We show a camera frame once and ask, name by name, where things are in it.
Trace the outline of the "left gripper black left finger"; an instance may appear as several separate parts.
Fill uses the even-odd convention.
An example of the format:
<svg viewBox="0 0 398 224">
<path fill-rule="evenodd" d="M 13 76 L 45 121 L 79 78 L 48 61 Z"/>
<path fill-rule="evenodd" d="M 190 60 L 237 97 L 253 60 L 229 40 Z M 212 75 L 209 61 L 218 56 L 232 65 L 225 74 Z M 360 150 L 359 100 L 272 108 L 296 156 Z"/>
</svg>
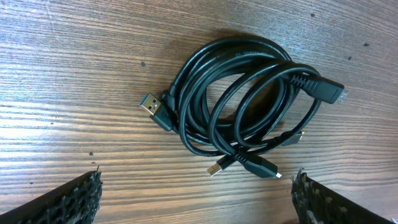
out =
<svg viewBox="0 0 398 224">
<path fill-rule="evenodd" d="M 1 224 L 92 224 L 100 208 L 101 172 L 87 172 L 1 215 Z"/>
</svg>

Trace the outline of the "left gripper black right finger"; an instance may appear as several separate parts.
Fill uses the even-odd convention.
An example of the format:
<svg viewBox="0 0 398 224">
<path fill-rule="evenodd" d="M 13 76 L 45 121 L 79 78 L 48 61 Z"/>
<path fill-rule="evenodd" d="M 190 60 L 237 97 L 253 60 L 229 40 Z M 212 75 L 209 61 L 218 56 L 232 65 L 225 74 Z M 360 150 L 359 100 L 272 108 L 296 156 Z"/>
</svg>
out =
<svg viewBox="0 0 398 224">
<path fill-rule="evenodd" d="M 292 203 L 300 223 L 393 224 L 311 179 L 302 170 L 291 180 Z"/>
</svg>

